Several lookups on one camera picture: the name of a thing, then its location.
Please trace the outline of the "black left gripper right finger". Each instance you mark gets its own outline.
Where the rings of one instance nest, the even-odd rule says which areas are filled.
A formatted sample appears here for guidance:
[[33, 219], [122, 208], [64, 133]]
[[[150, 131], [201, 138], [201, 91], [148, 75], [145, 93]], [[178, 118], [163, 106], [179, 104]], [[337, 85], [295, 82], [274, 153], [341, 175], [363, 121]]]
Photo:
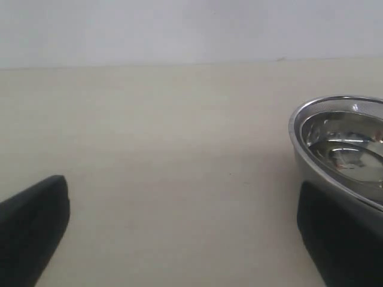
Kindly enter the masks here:
[[300, 188], [297, 227], [326, 286], [382, 286], [382, 236], [309, 182]]

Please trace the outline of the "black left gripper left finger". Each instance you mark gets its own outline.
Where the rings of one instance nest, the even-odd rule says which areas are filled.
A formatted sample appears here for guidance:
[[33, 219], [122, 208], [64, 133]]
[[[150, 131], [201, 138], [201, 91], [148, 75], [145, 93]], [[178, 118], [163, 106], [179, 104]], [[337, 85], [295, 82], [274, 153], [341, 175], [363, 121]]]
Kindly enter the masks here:
[[1, 286], [35, 286], [70, 219], [68, 184], [53, 175], [1, 202]]

